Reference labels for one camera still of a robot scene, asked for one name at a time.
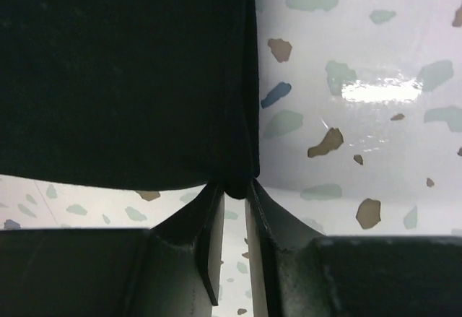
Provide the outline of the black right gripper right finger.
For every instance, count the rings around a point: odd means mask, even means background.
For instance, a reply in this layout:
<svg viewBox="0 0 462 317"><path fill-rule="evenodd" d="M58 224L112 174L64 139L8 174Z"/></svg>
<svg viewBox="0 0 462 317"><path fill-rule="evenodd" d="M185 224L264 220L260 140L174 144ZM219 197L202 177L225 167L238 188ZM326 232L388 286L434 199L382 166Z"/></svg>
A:
<svg viewBox="0 0 462 317"><path fill-rule="evenodd" d="M245 216L255 316L461 314L456 236L327 236L254 181Z"/></svg>

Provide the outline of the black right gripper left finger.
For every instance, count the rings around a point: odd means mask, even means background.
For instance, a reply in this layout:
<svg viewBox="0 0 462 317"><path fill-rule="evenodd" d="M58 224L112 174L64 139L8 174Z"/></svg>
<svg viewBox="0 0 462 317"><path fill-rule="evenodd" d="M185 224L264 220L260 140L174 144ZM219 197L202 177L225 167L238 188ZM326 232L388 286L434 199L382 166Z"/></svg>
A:
<svg viewBox="0 0 462 317"><path fill-rule="evenodd" d="M210 316L224 190L206 185L159 225L1 232L3 316Z"/></svg>

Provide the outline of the black t shirt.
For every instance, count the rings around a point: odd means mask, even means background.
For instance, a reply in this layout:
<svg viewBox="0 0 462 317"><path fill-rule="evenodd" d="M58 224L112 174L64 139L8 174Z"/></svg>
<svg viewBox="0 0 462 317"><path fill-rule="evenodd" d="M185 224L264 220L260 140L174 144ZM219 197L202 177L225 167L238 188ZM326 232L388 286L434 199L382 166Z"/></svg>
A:
<svg viewBox="0 0 462 317"><path fill-rule="evenodd" d="M140 191L259 174L254 0L1 0L1 173Z"/></svg>

